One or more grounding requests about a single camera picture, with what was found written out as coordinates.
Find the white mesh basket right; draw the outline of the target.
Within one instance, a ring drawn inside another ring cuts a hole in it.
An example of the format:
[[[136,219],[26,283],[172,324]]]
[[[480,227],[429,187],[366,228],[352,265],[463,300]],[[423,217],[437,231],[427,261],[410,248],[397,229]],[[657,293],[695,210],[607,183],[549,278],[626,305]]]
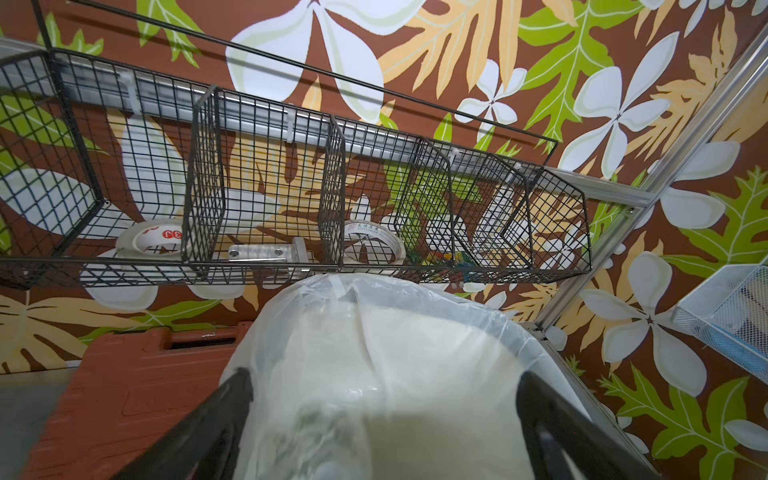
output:
[[[726,265],[675,307],[672,324],[767,381],[767,264]]]

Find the metal bracket in basket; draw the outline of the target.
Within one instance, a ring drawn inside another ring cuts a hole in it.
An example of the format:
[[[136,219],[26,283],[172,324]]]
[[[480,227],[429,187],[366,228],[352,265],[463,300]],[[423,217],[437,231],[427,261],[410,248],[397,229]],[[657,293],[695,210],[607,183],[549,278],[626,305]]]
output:
[[[298,263],[309,262],[303,238],[294,237],[287,244],[239,244],[228,249],[230,262],[245,263]]]

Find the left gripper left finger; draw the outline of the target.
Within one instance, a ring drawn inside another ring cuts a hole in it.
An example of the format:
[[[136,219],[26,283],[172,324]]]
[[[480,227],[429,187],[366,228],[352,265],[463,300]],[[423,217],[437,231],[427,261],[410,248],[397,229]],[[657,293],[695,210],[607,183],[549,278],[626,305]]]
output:
[[[114,475],[116,479],[231,479],[253,400],[239,368],[162,438]]]

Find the white tape roll red print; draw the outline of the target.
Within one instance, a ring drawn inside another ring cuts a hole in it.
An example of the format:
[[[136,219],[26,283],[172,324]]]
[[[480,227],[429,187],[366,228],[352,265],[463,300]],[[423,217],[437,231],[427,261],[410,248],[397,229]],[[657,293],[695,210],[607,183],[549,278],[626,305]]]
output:
[[[183,251],[182,221],[154,219],[137,223],[118,236],[115,250],[116,257],[122,259],[180,260]]]

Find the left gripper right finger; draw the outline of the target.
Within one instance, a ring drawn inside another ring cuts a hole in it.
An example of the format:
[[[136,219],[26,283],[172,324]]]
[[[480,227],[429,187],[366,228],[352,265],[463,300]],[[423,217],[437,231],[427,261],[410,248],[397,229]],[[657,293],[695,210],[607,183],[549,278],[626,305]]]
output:
[[[532,371],[518,384],[516,410],[536,479],[658,479]]]

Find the red plastic tool case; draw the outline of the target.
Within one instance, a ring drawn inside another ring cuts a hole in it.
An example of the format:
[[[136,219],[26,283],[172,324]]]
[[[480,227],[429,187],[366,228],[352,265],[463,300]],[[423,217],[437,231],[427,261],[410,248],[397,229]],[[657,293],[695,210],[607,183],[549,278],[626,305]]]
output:
[[[22,478],[111,478],[214,392],[250,326],[100,336],[31,449]]]

